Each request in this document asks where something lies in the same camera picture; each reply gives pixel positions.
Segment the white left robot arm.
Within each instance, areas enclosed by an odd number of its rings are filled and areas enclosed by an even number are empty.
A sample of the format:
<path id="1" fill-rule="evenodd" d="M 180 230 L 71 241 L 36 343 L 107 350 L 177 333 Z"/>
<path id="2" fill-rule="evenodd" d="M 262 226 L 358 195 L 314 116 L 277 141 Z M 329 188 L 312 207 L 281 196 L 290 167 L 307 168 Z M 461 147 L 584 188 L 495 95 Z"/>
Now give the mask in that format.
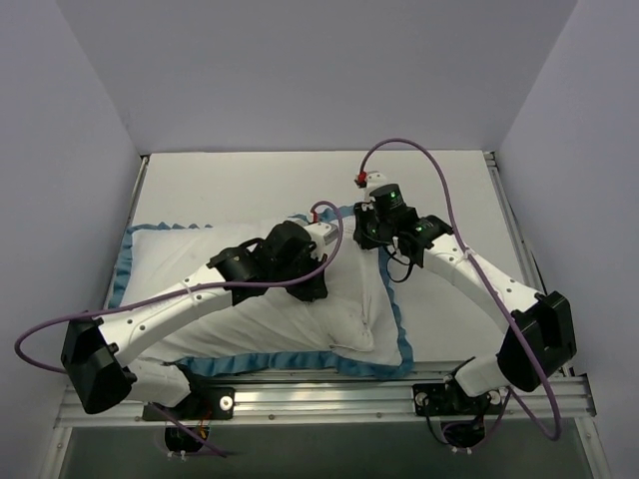
<path id="1" fill-rule="evenodd" d="M 61 362 L 88 414 L 125 400 L 167 407 L 179 418 L 202 404 L 192 374 L 142 359 L 160 340 L 214 312 L 282 287 L 298 300 L 327 296 L 323 271 L 340 242 L 337 226 L 284 221 L 261 239 L 226 247 L 159 295 L 68 323 Z"/>

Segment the blue houndstooth pillow with pillowcase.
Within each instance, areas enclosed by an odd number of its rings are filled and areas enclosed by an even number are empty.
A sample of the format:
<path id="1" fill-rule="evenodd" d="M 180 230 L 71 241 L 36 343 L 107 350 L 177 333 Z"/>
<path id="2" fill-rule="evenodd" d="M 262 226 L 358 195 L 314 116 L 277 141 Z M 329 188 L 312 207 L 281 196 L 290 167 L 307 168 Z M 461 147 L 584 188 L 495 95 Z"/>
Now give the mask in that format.
<path id="1" fill-rule="evenodd" d="M 282 288 L 206 315 L 150 346 L 142 358 L 177 363 L 203 376 L 263 369 L 325 369 L 377 379 L 413 368 L 413 350 L 385 270 L 384 252 L 352 239 L 354 214 L 338 210 L 344 237 L 324 272 L 328 295 L 301 302 Z M 137 225 L 127 229 L 109 305 L 153 297 L 226 246 L 263 238 L 279 219 L 215 226 Z"/>

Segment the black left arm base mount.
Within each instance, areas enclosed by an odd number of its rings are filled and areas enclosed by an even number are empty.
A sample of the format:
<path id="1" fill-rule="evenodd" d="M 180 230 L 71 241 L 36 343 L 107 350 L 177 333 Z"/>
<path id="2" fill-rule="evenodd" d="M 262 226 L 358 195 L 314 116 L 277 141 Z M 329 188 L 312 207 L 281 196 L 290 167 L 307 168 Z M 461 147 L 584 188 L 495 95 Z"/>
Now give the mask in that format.
<path id="1" fill-rule="evenodd" d="M 160 409 L 180 421 L 230 420 L 234 416 L 235 396 L 233 387 L 214 386 L 191 393 L 177 406 L 160 406 Z"/>

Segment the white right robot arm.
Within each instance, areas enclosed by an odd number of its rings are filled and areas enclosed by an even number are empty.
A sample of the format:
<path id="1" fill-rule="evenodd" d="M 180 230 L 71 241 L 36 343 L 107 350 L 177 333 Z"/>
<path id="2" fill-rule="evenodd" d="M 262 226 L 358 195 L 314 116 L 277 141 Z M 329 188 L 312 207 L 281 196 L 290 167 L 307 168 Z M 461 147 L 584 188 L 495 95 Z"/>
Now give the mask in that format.
<path id="1" fill-rule="evenodd" d="M 501 387 L 532 392 L 575 355 L 571 306 L 564 295 L 525 285 L 462 246 L 448 223 L 408 206 L 397 184 L 357 185 L 364 191 L 353 207 L 358 245 L 394 247 L 409 267 L 424 268 L 462 292 L 503 334 L 496 353 L 469 360 L 444 385 L 449 408 L 466 411 L 480 395 Z"/>

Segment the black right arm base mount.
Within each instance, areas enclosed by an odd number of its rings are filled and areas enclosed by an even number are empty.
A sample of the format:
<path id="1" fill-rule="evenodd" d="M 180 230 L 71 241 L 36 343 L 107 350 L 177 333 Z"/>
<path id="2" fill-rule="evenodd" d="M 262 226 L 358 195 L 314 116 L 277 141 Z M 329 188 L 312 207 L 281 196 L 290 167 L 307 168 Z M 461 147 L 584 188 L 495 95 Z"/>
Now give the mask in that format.
<path id="1" fill-rule="evenodd" d="M 415 414 L 423 417 L 496 414 L 502 406 L 498 392 L 468 396 L 455 381 L 413 384 L 412 396 Z"/>

